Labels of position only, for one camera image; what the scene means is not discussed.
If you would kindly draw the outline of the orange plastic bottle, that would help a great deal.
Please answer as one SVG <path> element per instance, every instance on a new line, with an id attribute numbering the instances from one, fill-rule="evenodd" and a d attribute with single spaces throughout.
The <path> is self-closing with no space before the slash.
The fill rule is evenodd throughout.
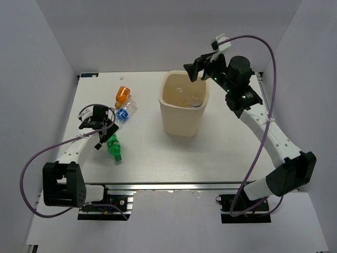
<path id="1" fill-rule="evenodd" d="M 120 86 L 115 97 L 115 108 L 119 109 L 129 98 L 131 90 L 125 86 Z"/>

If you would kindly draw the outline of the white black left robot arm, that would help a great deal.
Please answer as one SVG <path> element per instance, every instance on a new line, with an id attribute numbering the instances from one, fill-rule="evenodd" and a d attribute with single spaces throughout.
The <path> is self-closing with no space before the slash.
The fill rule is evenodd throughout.
<path id="1" fill-rule="evenodd" d="M 55 162 L 44 165 L 43 198 L 47 206 L 81 208 L 93 202 L 99 210 L 110 207 L 111 197 L 104 193 L 104 187 L 86 185 L 82 175 L 84 163 L 92 151 L 99 150 L 118 130 L 108 116 L 109 110 L 98 104 L 91 111 L 83 109 L 75 140 Z"/>

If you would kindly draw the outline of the clear bottle white cap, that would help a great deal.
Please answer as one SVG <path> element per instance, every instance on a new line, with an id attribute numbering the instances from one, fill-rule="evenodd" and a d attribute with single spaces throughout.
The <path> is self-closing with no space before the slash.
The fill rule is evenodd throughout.
<path id="1" fill-rule="evenodd" d="M 203 104 L 203 99 L 198 94 L 188 94 L 184 97 L 183 107 L 199 108 Z"/>

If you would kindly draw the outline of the green plastic bottle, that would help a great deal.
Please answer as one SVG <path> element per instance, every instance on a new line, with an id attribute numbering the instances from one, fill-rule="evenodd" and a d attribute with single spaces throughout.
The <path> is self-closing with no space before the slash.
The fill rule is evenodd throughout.
<path id="1" fill-rule="evenodd" d="M 112 135 L 106 142 L 107 149 L 109 154 L 114 158 L 116 162 L 122 161 L 121 156 L 121 145 L 119 140 L 117 139 L 116 134 Z"/>

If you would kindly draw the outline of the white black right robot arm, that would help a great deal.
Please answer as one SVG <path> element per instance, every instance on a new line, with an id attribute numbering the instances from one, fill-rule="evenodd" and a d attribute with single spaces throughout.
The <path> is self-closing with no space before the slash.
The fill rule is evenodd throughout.
<path id="1" fill-rule="evenodd" d="M 257 199 L 270 195 L 281 197 L 309 183 L 316 156 L 298 148 L 268 117 L 262 98 L 249 85 L 253 73 L 250 61 L 243 56 L 235 56 L 226 62 L 223 54 L 216 59 L 213 55 L 201 55 L 183 67 L 192 82 L 196 81 L 199 72 L 203 72 L 203 80 L 212 79 L 226 92 L 227 106 L 260 140 L 275 167 L 264 178 L 243 188 L 244 193 L 238 196 L 238 205 L 250 210 Z"/>

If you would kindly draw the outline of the clear bottle blue label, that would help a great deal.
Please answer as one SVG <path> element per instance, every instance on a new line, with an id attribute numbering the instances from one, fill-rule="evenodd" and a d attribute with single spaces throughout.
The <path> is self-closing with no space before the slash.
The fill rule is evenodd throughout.
<path id="1" fill-rule="evenodd" d="M 128 98 L 115 113 L 116 122 L 124 123 L 137 110 L 137 104 L 132 98 Z"/>

